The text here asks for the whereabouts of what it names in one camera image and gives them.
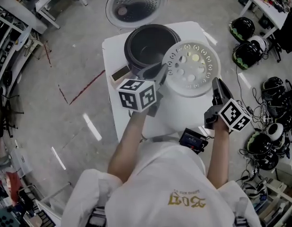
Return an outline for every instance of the white shirt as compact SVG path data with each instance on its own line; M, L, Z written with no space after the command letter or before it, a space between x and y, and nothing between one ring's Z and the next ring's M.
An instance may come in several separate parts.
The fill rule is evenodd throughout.
M83 172L65 209L62 227L85 226L95 206L105 206L108 227L229 227L240 212L260 222L234 182L216 189L192 150L170 142L145 142L127 182L95 169Z

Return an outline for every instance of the black chair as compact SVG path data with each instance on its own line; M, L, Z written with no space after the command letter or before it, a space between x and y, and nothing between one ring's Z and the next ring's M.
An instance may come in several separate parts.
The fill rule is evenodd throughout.
M18 129L15 125L9 124L10 116L12 114L24 114L23 112L17 112L17 111L13 111L11 109L10 99L12 99L13 97L17 97L17 96L19 96L19 95L15 95L12 97L6 97L2 93L0 93L0 113L1 113L1 116L0 116L0 137L3 136L4 130L7 130L10 138L12 138L13 135L10 133L10 128ZM6 98L5 106L3 106L3 100L2 100L3 97Z
M292 8L281 30L276 30L272 36L269 37L272 42L269 51L275 48L278 56L277 62L282 58L280 53L285 50L287 53L292 52Z

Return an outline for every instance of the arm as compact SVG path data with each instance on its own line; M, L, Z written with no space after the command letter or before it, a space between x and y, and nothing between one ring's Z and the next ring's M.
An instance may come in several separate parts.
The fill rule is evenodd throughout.
M219 117L214 124L215 136L207 178L216 189L228 181L229 129Z
M142 113L133 113L124 131L121 142L116 147L109 166L108 173L117 176L125 183L134 170L137 148L142 137L142 128L148 109Z

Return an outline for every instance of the perforated strainer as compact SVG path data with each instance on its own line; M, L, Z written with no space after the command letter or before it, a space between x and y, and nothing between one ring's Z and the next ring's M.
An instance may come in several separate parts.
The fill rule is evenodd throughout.
M167 0L108 0L106 16L119 27L133 29L157 18Z
M198 97L212 87L212 80L220 77L221 63L217 53L208 45L185 40L173 45L162 64L168 65L165 84L184 97Z

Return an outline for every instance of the black pot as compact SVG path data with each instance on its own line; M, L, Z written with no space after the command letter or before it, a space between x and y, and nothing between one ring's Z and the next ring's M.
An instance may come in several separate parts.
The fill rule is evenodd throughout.
M124 53L133 74L151 65L162 63L168 49L180 41L172 29L163 25L144 25L127 38Z

